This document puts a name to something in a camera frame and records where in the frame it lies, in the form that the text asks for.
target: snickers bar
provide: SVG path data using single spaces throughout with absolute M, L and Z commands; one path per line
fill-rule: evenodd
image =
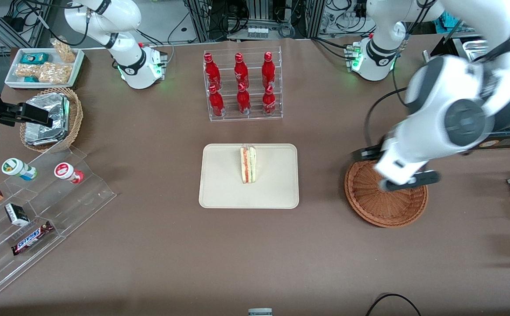
M 42 226 L 38 227 L 37 230 L 32 232 L 32 234 L 26 236 L 23 240 L 21 240 L 18 244 L 11 247 L 12 254 L 14 256 L 20 254 L 24 250 L 30 248 L 30 246 L 33 246 L 38 240 L 42 239 L 44 235 L 48 234 L 54 230 L 50 222 L 46 222 L 46 224 L 43 224 Z
M 28 220 L 28 216 L 26 216 L 26 213 L 24 213 L 22 207 L 18 205 L 9 203 L 5 206 L 5 210 L 7 211 L 7 216 L 9 217 L 9 220 L 13 225 L 22 227 L 30 222 L 30 220 Z

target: coca-cola bottle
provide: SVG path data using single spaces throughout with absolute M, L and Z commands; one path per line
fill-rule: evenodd
M 263 114 L 265 114 L 266 116 L 271 116 L 275 113 L 276 98 L 275 98 L 275 94 L 273 93 L 273 90 L 274 89 L 272 88 L 272 86 L 268 86 L 264 90 Z
M 214 62 L 212 54 L 204 54 L 204 61 L 206 62 L 206 74 L 208 75 L 208 82 L 216 86 L 217 90 L 221 89 L 221 76 L 219 74 L 218 65 Z
M 263 63 L 263 87 L 275 86 L 275 63 L 272 62 L 272 53 L 264 54 Z
M 247 65 L 243 61 L 243 54 L 235 54 L 235 79 L 237 84 L 245 84 L 245 88 L 249 88 L 249 72 L 247 71 Z
M 212 113 L 215 116 L 224 116 L 225 115 L 225 107 L 223 106 L 223 98 L 221 94 L 218 92 L 218 88 L 214 84 L 210 84 L 208 88 L 210 91 L 210 106 L 212 107 Z
M 243 115 L 251 113 L 251 97 L 244 83 L 240 83 L 237 86 L 239 92 L 237 92 L 237 103 L 239 104 L 239 112 Z

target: round wicker basket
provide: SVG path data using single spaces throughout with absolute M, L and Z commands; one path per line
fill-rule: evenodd
M 62 140 L 62 144 L 69 147 L 77 138 L 77 134 L 79 134 L 81 128 L 81 122 L 83 120 L 83 108 L 81 107 L 81 102 L 77 97 L 77 94 L 73 92 L 70 88 L 50 88 L 40 92 L 38 95 L 48 94 L 48 93 L 63 93 L 69 99 L 69 134 L 68 136 Z M 39 146 L 30 146 L 26 144 L 24 140 L 24 132 L 26 131 L 26 124 L 20 124 L 20 139 L 24 146 L 28 149 L 37 151 L 37 152 L 45 152 L 55 144 L 46 144 Z
M 374 162 L 355 162 L 345 176 L 345 194 L 353 209 L 368 222 L 387 228 L 406 226 L 423 214 L 429 200 L 427 186 L 385 192 Z

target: table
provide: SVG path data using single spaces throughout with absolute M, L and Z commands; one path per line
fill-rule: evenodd
M 396 66 L 404 86 L 439 36 L 413 36 Z M 339 40 L 352 42 L 351 39 Z M 283 120 L 212 123 L 203 50 L 282 46 Z M 349 207 L 343 177 L 365 145 L 369 106 L 393 90 L 367 82 L 309 40 L 179 46 L 167 80 L 132 90 L 105 50 L 76 91 L 84 120 L 76 146 L 119 196 L 0 293 L 0 315 L 364 315 L 384 292 L 424 315 L 510 315 L 510 150 L 433 161 L 425 214 L 384 229 Z M 7 102 L 36 92 L 5 88 Z M 395 97 L 373 114 L 373 138 L 405 117 Z M 211 143 L 291 143 L 299 155 L 293 210 L 204 209 L 200 164 Z M 0 164 L 36 156 L 18 128 L 0 126 Z M 399 298 L 373 315 L 414 315 Z

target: sandwich slice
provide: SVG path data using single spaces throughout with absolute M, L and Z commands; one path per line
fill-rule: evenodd
M 253 146 L 241 147 L 241 177 L 243 183 L 253 183 L 257 180 L 257 152 Z

